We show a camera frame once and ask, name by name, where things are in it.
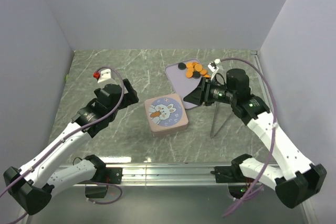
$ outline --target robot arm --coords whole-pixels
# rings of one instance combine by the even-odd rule
[[[94,76],[101,87],[94,91],[96,98],[80,109],[63,132],[41,153],[19,169],[10,167],[4,173],[7,186],[23,176],[8,192],[29,215],[41,211],[54,195],[74,184],[85,180],[104,179],[106,165],[94,155],[87,156],[75,166],[56,172],[72,152],[106,128],[116,118],[118,110],[139,101],[136,91],[129,81],[124,79],[122,81],[128,92],[119,103],[122,88],[115,84],[110,69],[95,73]],[[46,158],[36,165],[36,162],[45,156]]]
[[[202,78],[198,87],[184,98],[196,105],[209,106],[214,102],[230,104],[233,113],[248,126],[270,150],[272,130],[275,127],[276,141],[273,157],[279,168],[267,166],[259,181],[274,189],[279,199],[287,207],[293,208],[317,194],[323,184],[327,171],[322,165],[314,165],[293,144],[281,127],[275,123],[274,116],[265,102],[253,94],[249,87],[249,77],[243,69],[230,69],[226,73],[226,83],[216,81],[220,63],[217,59],[209,64],[214,73],[211,79]],[[255,179],[263,163],[244,154],[232,161],[231,171],[216,170],[218,178],[232,178],[241,182],[246,178]]]

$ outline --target cable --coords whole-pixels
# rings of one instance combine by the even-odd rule
[[[16,224],[16,223],[18,223],[19,221],[21,221],[23,218],[25,218],[27,215],[28,215],[28,213],[25,213],[25,214],[23,214],[21,217],[19,217],[18,219],[14,220],[14,221],[12,221],[12,222],[10,222],[10,223],[8,223],[8,224]]]
[[[120,186],[117,186],[117,185],[115,185],[115,184],[101,183],[101,182],[90,182],[90,183],[88,183],[88,184],[103,185],[103,186],[112,186],[112,187],[115,187],[116,189],[118,189],[118,190],[120,191],[120,194],[119,194],[119,196],[118,196],[116,199],[114,199],[114,200],[112,200],[112,201],[108,201],[108,202],[99,202],[99,201],[95,201],[95,200],[93,200],[93,199],[87,199],[88,201],[90,201],[90,202],[92,202],[92,203],[94,203],[94,204],[97,204],[97,205],[108,205],[108,204],[112,204],[112,203],[118,201],[118,200],[121,198],[121,196],[122,196],[122,189],[121,189],[121,187],[120,187]]]
[[[100,119],[97,119],[96,121],[94,122],[91,122],[91,123],[88,123],[72,132],[70,132],[68,135],[66,135],[65,137],[63,137],[59,142],[57,142],[53,147],[50,148],[49,151],[46,152],[45,155],[43,155],[43,157],[41,157],[34,165],[31,166],[30,169],[28,169],[27,171],[25,171],[24,173],[22,173],[19,177],[17,177],[13,182],[11,182],[1,193],[0,193],[0,198],[8,191],[10,190],[19,180],[21,180],[22,178],[24,178],[25,176],[27,176],[30,172],[33,172],[34,169],[39,165],[41,164],[54,150],[56,150],[62,143],[64,140],[68,139],[69,137],[71,137],[72,135],[76,134],[77,132],[80,132],[82,130],[85,130],[86,128],[89,128],[103,120],[105,120],[106,118],[108,118],[114,111],[117,110],[117,108],[119,107],[119,105],[121,104],[122,102],[122,99],[124,97],[124,93],[125,93],[125,86],[124,86],[124,83],[123,83],[123,80],[122,80],[122,77],[121,75],[113,68],[110,68],[110,67],[107,67],[107,66],[104,66],[104,67],[100,67],[96,70],[96,72],[102,70],[102,69],[110,69],[112,72],[114,72],[119,80],[120,80],[120,86],[121,86],[121,95],[120,95],[120,99],[117,103],[117,105],[109,112],[107,113],[105,116],[101,117]]]
[[[267,90],[269,92],[269,96],[271,98],[271,102],[273,104],[273,125],[276,123],[276,120],[277,120],[277,104],[275,102],[275,98],[273,96],[273,93],[272,93],[272,89],[270,88],[267,80],[265,79],[264,75],[259,71],[259,69],[257,69],[253,64],[251,64],[250,62],[248,62],[247,60],[243,60],[243,59],[239,59],[239,58],[225,58],[225,59],[222,59],[221,62],[223,61],[227,61],[227,60],[237,60],[237,61],[241,61],[241,62],[244,62],[248,65],[250,65],[261,77],[261,79],[263,80],[263,82],[265,83],[266,87],[267,87]],[[271,161],[272,159],[272,153],[273,153],[273,150],[274,150],[274,145],[275,145],[275,127],[273,127],[272,129],[272,138],[271,138],[271,146],[269,148],[269,154],[267,156],[267,159],[264,163],[264,166],[262,167],[262,169],[260,170],[259,174],[257,175],[257,177],[255,178],[255,180],[252,182],[251,186],[247,189],[247,191],[244,193],[244,195],[242,196],[242,198],[236,202],[234,202],[222,215],[222,218],[225,218],[229,215],[231,215],[234,211],[236,211],[241,205],[242,203],[244,202],[244,200],[246,199],[251,199],[251,197],[254,197],[257,192],[261,191],[260,187],[258,189],[256,189],[254,192],[251,192],[253,187],[258,183],[258,181],[260,180],[261,176],[263,175],[264,171],[266,170],[267,168],[267,165],[269,164],[269,162]]]
[[[75,158],[73,159],[73,161],[72,161],[72,165],[75,165],[75,160],[76,160],[76,159],[79,159],[79,160],[81,160],[81,161],[83,160],[81,157],[75,157]]]

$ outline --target pink box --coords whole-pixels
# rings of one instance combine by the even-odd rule
[[[168,94],[145,100],[145,110],[153,136],[163,136],[185,130],[189,120],[178,94]]]

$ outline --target cartoon rabbit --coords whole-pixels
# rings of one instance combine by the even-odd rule
[[[154,105],[150,105],[149,116],[155,124],[159,124],[161,120],[167,120],[170,117],[170,114],[174,113],[175,111],[176,108],[174,108],[173,103],[169,104],[168,106],[159,104],[154,107]]]

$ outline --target table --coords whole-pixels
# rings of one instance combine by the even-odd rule
[[[95,154],[106,163],[172,163],[230,162],[248,153],[263,162],[268,153],[259,138],[236,117],[224,125],[215,138],[209,132],[215,106],[200,106],[187,111],[188,129],[164,137],[153,137],[146,119],[146,99],[173,93],[165,75],[167,65],[197,58],[207,65],[216,58],[239,57],[254,62],[249,50],[78,50],[69,71],[49,142],[53,141],[71,121],[76,112],[93,97],[98,87],[93,72],[101,66],[116,68],[128,78],[138,92],[139,103],[118,112],[109,127],[74,152],[64,164],[75,157]],[[250,76],[255,95],[263,96],[258,74],[248,65],[227,61],[224,69],[243,68]],[[229,105],[221,104],[215,123],[217,130],[230,115]]]

